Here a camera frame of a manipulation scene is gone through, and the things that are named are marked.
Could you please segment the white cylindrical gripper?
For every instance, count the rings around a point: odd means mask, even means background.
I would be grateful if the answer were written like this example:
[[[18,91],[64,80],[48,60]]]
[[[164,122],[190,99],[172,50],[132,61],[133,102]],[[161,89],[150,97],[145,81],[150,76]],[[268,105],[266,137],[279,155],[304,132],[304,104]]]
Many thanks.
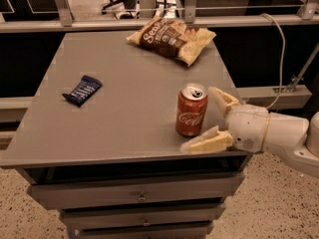
[[[218,126],[181,145],[183,153],[199,154],[224,151],[232,146],[252,153],[261,150],[268,119],[268,110],[253,105],[239,105],[239,100],[216,87],[208,93],[222,116],[226,117],[227,130]]]

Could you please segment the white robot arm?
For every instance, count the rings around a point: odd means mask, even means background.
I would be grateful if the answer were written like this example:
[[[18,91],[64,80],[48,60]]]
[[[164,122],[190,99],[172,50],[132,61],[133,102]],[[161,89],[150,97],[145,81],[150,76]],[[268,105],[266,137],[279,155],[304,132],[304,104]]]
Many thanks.
[[[224,151],[229,147],[251,153],[268,152],[301,173],[319,177],[318,117],[304,119],[271,113],[264,107],[243,105],[216,88],[208,89],[224,118],[225,129],[214,126],[183,143],[183,153]]]

